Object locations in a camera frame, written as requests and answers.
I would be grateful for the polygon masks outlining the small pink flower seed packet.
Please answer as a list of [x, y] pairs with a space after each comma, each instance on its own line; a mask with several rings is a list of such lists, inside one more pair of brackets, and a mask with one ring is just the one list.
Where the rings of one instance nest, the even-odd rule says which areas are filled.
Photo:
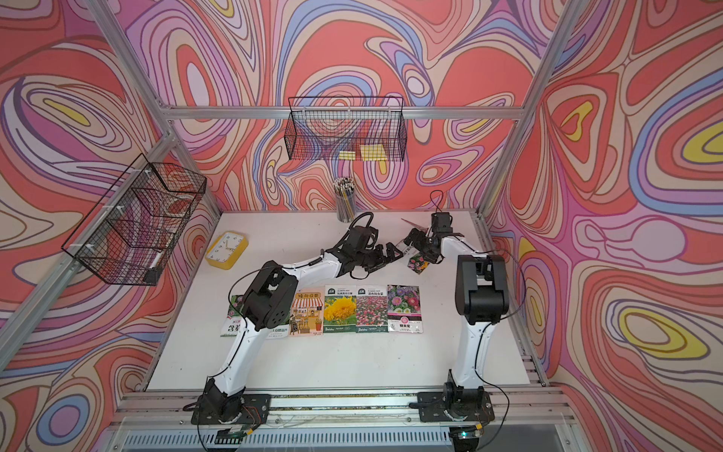
[[416, 274], [421, 274], [428, 266], [429, 262], [421, 253], [414, 254], [408, 261], [408, 268]]

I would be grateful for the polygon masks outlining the mixed aster seed packet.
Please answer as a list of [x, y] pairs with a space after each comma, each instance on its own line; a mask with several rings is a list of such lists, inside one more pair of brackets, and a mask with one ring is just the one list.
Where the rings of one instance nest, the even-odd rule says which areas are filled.
[[421, 297], [418, 286], [387, 286], [389, 333], [423, 333]]

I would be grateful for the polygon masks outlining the pink flower field seed packet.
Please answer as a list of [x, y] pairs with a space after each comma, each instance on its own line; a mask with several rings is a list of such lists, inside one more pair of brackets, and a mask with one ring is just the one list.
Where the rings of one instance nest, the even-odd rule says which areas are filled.
[[358, 333], [387, 333], [388, 291], [386, 286], [357, 286], [356, 318]]

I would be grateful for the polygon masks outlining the yellow sunflower seed packet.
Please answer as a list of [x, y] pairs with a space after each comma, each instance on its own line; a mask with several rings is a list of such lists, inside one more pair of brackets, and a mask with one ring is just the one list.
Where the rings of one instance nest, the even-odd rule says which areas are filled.
[[326, 286], [324, 290], [325, 334], [356, 333], [357, 293], [355, 286]]

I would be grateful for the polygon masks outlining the orange shop seed packet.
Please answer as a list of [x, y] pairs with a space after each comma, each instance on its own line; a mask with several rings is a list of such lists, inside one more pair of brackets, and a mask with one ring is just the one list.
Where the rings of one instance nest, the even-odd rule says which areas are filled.
[[319, 336], [324, 328], [325, 298], [321, 288], [295, 293], [289, 318], [290, 335]]

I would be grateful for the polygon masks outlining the dark green melon seed packet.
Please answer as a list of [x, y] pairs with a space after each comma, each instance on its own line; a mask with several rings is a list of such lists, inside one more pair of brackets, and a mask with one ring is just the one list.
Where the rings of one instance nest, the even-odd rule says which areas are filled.
[[289, 323], [282, 324], [270, 330], [267, 336], [268, 340], [279, 340], [287, 338], [290, 335], [291, 326]]

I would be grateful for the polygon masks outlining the green mimosa seed packet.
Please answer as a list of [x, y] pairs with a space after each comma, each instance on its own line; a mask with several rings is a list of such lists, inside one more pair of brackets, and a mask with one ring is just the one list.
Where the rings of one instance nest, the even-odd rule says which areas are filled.
[[246, 325], [245, 318], [240, 314], [240, 307], [237, 302], [238, 297], [232, 295], [231, 304], [228, 307], [226, 319], [222, 325], [220, 336], [221, 337], [236, 337], [241, 331], [244, 330]]

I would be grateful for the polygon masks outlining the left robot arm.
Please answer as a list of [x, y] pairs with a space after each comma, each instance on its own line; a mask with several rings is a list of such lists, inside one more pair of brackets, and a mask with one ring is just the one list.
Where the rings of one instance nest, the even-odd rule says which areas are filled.
[[367, 224], [351, 225], [331, 248], [318, 257], [295, 264], [270, 260], [254, 271], [239, 302], [229, 305], [242, 325], [220, 371], [206, 378], [194, 405], [191, 422], [197, 426], [247, 424], [258, 427], [267, 416], [252, 411], [244, 392], [252, 366], [273, 329], [287, 320], [297, 291], [318, 282], [350, 274], [360, 267], [371, 274], [401, 259], [394, 243], [378, 244], [378, 230]]

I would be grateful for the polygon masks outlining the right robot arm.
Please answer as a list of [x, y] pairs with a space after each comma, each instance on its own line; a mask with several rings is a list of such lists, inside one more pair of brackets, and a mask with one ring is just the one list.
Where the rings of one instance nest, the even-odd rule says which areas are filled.
[[427, 263], [454, 262], [454, 305], [461, 317], [461, 337], [456, 361], [439, 392], [420, 392], [410, 403], [423, 423], [494, 420], [488, 390], [482, 377], [491, 335], [509, 311], [505, 260], [491, 250], [476, 250], [453, 229], [448, 212], [431, 215], [424, 233], [413, 229], [404, 243], [414, 247]]

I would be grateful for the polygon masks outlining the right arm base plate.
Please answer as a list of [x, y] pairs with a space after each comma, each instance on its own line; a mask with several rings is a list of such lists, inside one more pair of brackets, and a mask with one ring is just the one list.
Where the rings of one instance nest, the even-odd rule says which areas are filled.
[[410, 408], [418, 410], [423, 423], [467, 422], [485, 426], [496, 418], [490, 394], [480, 390], [447, 396], [442, 392], [421, 392]]

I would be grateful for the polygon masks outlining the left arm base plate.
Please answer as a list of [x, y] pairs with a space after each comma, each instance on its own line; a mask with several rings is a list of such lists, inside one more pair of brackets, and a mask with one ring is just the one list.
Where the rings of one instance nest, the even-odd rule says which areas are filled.
[[270, 395], [201, 395], [184, 406], [191, 413], [191, 423], [201, 426], [246, 425], [258, 427], [267, 423]]

